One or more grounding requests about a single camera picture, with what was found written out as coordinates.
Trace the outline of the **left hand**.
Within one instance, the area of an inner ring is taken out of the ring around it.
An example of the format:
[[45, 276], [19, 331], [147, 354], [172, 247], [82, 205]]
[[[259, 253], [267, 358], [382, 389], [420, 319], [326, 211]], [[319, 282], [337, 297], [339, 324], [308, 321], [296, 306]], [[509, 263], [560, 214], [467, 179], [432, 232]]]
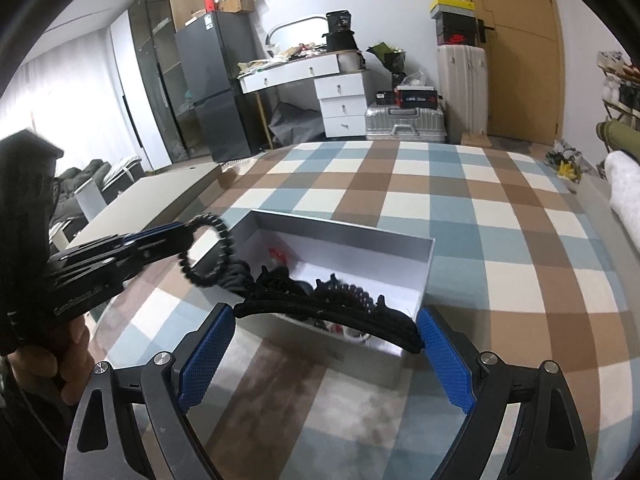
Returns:
[[90, 330], [74, 318], [44, 337], [44, 346], [23, 346], [8, 355], [13, 376], [23, 390], [68, 406], [81, 398], [96, 362], [89, 352]]

